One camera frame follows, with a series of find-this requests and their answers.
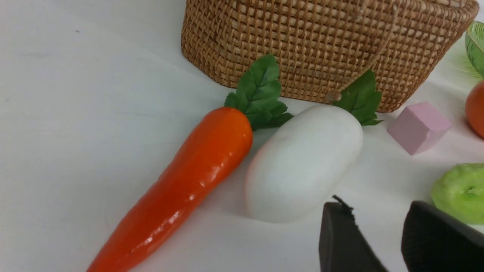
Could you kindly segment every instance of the radish leaves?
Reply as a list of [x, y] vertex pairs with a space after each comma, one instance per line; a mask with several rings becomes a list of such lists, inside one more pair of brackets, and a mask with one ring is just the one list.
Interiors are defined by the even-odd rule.
[[378, 125], [375, 112], [381, 102], [381, 92], [377, 91], [377, 83], [373, 71], [366, 71], [346, 89], [341, 92], [341, 99], [333, 105], [351, 113], [362, 126]]

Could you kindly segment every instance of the artificial leaf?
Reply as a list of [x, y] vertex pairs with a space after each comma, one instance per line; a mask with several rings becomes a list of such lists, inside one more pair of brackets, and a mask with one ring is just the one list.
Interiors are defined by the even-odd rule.
[[271, 112], [262, 109], [255, 114], [247, 114], [247, 118], [252, 126], [252, 131], [256, 131], [258, 129], [264, 128], [267, 122], [271, 120]]
[[240, 100], [234, 92], [230, 92], [225, 99], [224, 106], [239, 109]]
[[257, 90], [256, 80], [250, 72], [244, 73], [237, 83], [237, 95], [249, 100]]
[[362, 126], [373, 126], [373, 125], [378, 125], [381, 123], [383, 120], [377, 120], [378, 116], [374, 113], [372, 116], [367, 117], [364, 120], [358, 120]]
[[287, 106], [281, 101], [275, 100], [274, 103], [271, 104], [267, 109], [271, 111], [271, 115], [273, 117], [277, 117], [287, 111]]
[[341, 92], [341, 99], [333, 105], [352, 113], [365, 104], [366, 98], [376, 91], [375, 74], [368, 70]]
[[279, 65], [272, 54], [267, 54], [257, 59], [249, 68], [255, 83], [259, 86], [277, 80], [279, 77]]
[[381, 92], [374, 92], [366, 97], [366, 99], [360, 99], [360, 101], [364, 101], [359, 108], [355, 108], [352, 111], [352, 114], [358, 121], [363, 121], [364, 119], [368, 118], [368, 116], [372, 116], [375, 114], [375, 111], [378, 109], [378, 106], [381, 102]]
[[268, 82], [264, 86], [260, 86], [252, 96], [253, 100], [262, 99], [277, 99], [281, 96], [281, 83], [277, 80]]
[[383, 122], [383, 120], [368, 120], [361, 123], [362, 126], [374, 126], [378, 125], [379, 123]]
[[293, 117], [294, 117], [294, 115], [292, 115], [288, 112], [283, 113], [279, 116], [271, 118], [271, 120], [269, 120], [269, 122], [267, 122], [267, 124], [265, 125], [264, 128], [280, 127]]
[[256, 107], [256, 108], [261, 108], [261, 109], [266, 109], [271, 112], [272, 117], [279, 116], [283, 113], [286, 112], [287, 106], [286, 104], [282, 103], [279, 100], [257, 100], [257, 101], [252, 101], [251, 103], [251, 108]]
[[269, 54], [259, 58], [239, 79], [235, 94], [227, 96], [226, 106], [242, 111], [253, 131], [264, 128], [269, 121], [272, 127], [282, 125], [292, 115], [285, 114], [287, 106], [277, 100], [281, 95], [278, 77], [275, 57]]
[[376, 80], [373, 71], [366, 71], [341, 92], [341, 99], [333, 105], [351, 113], [362, 126], [376, 125], [376, 110], [381, 102], [381, 92], [376, 90]]

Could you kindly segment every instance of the white tablecloth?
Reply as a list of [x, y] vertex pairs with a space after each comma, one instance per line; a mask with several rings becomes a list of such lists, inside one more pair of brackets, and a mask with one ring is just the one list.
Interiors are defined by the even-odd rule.
[[[227, 88], [181, 55], [183, 12], [183, 0], [0, 3], [0, 271], [85, 271], [202, 116], [223, 104]], [[400, 110], [381, 115], [334, 192], [392, 272], [406, 271], [411, 201], [430, 200], [453, 165], [484, 161], [484, 141], [464, 122], [474, 82], [450, 63], [407, 103], [437, 107], [454, 122], [446, 137], [411, 157], [386, 132]], [[292, 113], [312, 105], [283, 101]], [[247, 164], [273, 132], [255, 133], [245, 163], [135, 271], [319, 271], [322, 206], [285, 225], [243, 211]]]

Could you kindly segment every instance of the green apple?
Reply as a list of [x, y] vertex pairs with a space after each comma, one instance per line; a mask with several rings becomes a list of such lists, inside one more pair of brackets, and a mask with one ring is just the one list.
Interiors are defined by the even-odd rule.
[[437, 208], [465, 224], [484, 225], [484, 164], [460, 164], [437, 180], [431, 192]]

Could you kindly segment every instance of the black object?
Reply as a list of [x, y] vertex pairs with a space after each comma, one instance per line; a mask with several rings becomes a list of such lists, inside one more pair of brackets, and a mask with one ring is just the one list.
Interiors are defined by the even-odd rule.
[[484, 272], [484, 235], [423, 201], [410, 206], [401, 250], [410, 272]]
[[353, 208], [339, 197], [324, 204], [319, 237], [322, 272], [388, 272], [356, 226]]

